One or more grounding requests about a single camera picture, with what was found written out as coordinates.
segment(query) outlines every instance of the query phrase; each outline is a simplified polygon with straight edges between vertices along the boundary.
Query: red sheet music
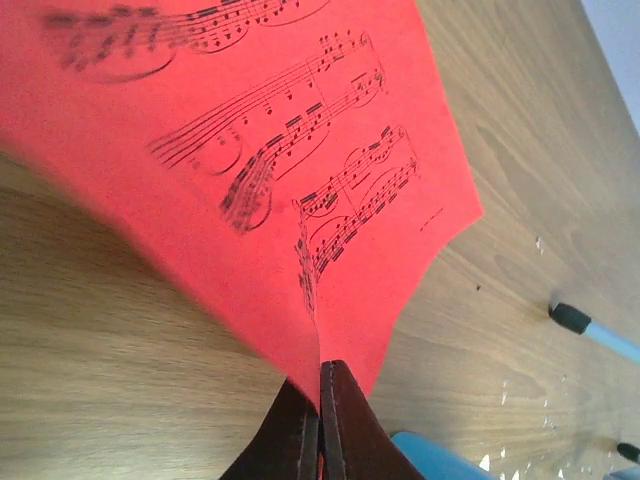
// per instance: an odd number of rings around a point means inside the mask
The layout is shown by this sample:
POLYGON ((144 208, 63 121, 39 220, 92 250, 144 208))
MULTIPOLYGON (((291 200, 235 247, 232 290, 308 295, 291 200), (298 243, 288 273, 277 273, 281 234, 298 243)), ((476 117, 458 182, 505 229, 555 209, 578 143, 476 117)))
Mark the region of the red sheet music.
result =
POLYGON ((5 141, 316 404, 481 215, 413 0, 6 1, 0 43, 5 141))

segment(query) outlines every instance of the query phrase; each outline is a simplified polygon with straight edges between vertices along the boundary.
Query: gray wall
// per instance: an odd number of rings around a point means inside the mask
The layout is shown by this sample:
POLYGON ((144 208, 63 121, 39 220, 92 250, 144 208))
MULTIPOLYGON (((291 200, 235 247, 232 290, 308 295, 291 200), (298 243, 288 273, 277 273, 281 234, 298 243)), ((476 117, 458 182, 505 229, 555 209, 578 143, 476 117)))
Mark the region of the gray wall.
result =
POLYGON ((582 0, 640 132, 640 0, 582 0))

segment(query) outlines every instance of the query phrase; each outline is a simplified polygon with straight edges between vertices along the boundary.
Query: wooden floor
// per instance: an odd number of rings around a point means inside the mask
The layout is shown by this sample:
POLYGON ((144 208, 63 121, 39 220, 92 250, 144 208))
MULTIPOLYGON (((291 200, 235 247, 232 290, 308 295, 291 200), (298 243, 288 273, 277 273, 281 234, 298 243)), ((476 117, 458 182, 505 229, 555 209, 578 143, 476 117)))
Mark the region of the wooden floor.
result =
MULTIPOLYGON (((640 369, 546 304, 640 340, 640 141, 577 1, 420 6, 486 216, 427 273, 371 404, 507 480, 601 478, 640 442, 640 369)), ((0 478, 216 478, 281 382, 0 161, 0 478)))

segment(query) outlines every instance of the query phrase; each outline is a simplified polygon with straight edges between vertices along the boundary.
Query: white speck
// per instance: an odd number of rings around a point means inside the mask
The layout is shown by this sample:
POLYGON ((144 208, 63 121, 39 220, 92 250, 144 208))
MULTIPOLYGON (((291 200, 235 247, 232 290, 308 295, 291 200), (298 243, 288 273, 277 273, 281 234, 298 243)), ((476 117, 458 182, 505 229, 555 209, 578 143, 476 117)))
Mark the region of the white speck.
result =
POLYGON ((482 460, 480 460, 478 466, 485 472, 488 472, 491 469, 491 459, 489 458, 489 455, 485 455, 484 457, 482 457, 482 460))

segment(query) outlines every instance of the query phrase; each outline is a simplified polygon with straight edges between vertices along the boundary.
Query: wooden table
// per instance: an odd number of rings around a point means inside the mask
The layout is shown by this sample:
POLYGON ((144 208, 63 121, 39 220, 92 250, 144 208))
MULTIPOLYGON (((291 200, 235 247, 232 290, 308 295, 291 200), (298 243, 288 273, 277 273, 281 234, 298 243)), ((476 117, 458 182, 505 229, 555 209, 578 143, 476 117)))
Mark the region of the wooden table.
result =
MULTIPOLYGON (((638 136, 579 2, 420 6, 486 216, 407 305, 371 404, 507 480, 600 478, 640 441, 640 370, 546 304, 640 339, 638 136)), ((2 479, 216 478, 280 387, 10 157, 0 266, 2 479)))

